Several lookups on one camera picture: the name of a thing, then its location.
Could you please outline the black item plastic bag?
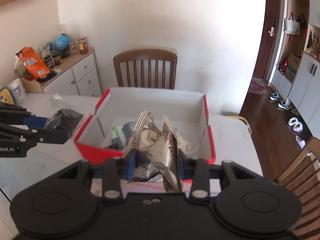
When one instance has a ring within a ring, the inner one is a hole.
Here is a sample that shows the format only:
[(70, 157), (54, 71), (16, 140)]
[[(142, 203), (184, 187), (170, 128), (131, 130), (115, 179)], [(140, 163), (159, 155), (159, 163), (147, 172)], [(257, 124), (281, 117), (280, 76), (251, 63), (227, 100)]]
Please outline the black item plastic bag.
[(48, 118), (45, 128), (64, 131), (68, 138), (74, 137), (77, 128), (84, 119), (84, 114), (65, 101), (59, 94), (50, 97), (52, 109), (55, 111), (52, 117)]

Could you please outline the hanging tote bag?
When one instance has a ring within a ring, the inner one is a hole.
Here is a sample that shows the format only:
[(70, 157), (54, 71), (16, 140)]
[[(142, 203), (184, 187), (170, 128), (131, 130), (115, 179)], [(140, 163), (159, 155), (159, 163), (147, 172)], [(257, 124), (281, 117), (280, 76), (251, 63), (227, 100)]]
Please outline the hanging tote bag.
[(290, 13), (289, 18), (285, 19), (285, 33), (289, 35), (300, 34), (300, 23), (296, 21), (292, 12)]

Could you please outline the wooden chair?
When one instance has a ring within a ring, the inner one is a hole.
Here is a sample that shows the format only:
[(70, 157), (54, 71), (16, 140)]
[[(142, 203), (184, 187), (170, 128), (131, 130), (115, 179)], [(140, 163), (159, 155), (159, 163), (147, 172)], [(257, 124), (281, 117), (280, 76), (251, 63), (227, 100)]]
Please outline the wooden chair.
[(136, 49), (116, 55), (114, 70), (119, 87), (174, 89), (177, 55), (161, 49)]
[(294, 193), (302, 204), (294, 233), (300, 239), (319, 239), (319, 139), (311, 137), (274, 181)]

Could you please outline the cardboard box on shelf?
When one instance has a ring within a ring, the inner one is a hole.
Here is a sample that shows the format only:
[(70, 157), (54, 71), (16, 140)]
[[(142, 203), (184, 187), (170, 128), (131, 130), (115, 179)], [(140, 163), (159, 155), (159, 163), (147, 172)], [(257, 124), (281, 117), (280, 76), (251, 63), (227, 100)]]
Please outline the cardboard box on shelf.
[(285, 75), (288, 79), (290, 79), (292, 82), (294, 81), (297, 70), (299, 68), (301, 59), (297, 57), (295, 54), (291, 53), (289, 56), (289, 60), (286, 65)]

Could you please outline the white electric kettle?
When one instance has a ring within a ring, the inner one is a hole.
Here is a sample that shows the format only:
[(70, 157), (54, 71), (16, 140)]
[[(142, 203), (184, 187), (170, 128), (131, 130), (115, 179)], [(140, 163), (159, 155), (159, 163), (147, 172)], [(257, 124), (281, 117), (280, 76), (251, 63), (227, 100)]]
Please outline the white electric kettle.
[(11, 96), (10, 91), (7, 88), (3, 88), (0, 91), (0, 101), (4, 103), (14, 104), (14, 100)]

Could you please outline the orange snack bag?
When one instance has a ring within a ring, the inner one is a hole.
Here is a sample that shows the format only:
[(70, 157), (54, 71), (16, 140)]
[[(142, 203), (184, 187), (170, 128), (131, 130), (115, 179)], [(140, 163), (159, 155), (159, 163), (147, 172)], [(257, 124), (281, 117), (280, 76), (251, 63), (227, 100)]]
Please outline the orange snack bag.
[(31, 47), (23, 47), (16, 56), (34, 79), (46, 79), (51, 73), (49, 67)]

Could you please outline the dark sneaker left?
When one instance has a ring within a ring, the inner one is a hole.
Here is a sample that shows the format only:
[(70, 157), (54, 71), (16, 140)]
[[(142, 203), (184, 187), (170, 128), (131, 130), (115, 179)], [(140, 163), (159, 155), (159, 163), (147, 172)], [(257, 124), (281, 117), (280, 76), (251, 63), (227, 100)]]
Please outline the dark sneaker left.
[(279, 96), (279, 94), (277, 92), (274, 92), (269, 96), (269, 99), (271, 101), (279, 102), (280, 101), (280, 96)]

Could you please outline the silver foil wrapper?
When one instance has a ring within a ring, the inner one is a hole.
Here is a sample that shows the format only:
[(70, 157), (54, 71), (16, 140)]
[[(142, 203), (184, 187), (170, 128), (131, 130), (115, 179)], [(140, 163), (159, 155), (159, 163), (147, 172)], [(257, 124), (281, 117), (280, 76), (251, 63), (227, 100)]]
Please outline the silver foil wrapper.
[(136, 151), (136, 169), (131, 181), (154, 182), (162, 178), (165, 191), (182, 192), (179, 175), (179, 152), (174, 129), (166, 116), (159, 129), (151, 112), (142, 111), (124, 155)]

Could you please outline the far wooden chair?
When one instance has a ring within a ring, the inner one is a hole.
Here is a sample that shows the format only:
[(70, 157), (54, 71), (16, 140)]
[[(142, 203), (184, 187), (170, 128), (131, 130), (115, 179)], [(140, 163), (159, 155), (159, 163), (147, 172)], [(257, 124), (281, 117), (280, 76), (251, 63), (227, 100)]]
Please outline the far wooden chair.
[(136, 49), (116, 55), (114, 70), (119, 87), (174, 89), (177, 55), (161, 49)]

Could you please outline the blue globe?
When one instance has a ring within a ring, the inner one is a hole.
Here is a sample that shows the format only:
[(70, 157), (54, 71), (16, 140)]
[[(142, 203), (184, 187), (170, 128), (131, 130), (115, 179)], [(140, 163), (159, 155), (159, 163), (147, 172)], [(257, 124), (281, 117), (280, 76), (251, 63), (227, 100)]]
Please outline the blue globe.
[(53, 47), (56, 51), (60, 53), (61, 59), (65, 59), (70, 56), (67, 53), (67, 49), (69, 47), (69, 38), (67, 35), (61, 34), (59, 37), (57, 37)]

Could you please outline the brown wooden door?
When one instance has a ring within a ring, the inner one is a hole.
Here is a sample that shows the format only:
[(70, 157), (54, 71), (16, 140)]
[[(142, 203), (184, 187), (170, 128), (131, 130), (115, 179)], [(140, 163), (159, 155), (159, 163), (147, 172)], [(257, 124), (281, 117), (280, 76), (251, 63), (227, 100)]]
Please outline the brown wooden door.
[(263, 32), (253, 77), (264, 80), (274, 51), (276, 26), (280, 14), (280, 0), (266, 0)]

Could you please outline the white slipper pair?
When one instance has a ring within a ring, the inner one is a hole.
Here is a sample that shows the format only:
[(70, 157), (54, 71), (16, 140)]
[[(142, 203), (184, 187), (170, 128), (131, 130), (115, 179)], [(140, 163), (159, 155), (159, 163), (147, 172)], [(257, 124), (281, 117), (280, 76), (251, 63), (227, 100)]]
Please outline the white slipper pair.
[(295, 136), (295, 140), (298, 143), (298, 145), (300, 146), (301, 149), (303, 149), (306, 145), (306, 141), (301, 139), (298, 135)]

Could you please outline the dark sneaker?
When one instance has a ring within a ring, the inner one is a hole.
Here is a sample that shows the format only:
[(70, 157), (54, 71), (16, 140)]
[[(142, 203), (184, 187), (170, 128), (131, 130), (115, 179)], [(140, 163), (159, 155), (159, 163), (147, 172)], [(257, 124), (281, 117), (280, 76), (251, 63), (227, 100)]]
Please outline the dark sneaker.
[(278, 107), (280, 109), (289, 110), (290, 106), (285, 101), (278, 102)]
[(279, 96), (279, 94), (277, 92), (274, 92), (269, 96), (269, 99), (271, 101), (279, 102), (280, 101), (280, 96)]

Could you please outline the red cardboard box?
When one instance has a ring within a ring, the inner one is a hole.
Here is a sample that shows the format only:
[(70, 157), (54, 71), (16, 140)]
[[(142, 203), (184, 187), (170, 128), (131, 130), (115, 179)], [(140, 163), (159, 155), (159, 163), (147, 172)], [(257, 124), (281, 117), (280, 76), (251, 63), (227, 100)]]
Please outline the red cardboard box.
[(109, 88), (74, 137), (92, 164), (125, 153), (127, 145), (148, 146), (172, 135), (190, 158), (216, 160), (207, 97), (197, 92), (155, 88)]

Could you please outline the white shoe pair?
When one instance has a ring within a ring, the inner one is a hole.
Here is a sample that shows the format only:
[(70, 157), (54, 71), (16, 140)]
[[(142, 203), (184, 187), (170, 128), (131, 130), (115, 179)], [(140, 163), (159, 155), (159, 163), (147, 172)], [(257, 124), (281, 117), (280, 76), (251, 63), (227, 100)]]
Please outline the white shoe pair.
[(288, 125), (292, 127), (295, 132), (301, 132), (303, 130), (303, 124), (296, 117), (292, 117), (288, 121)]

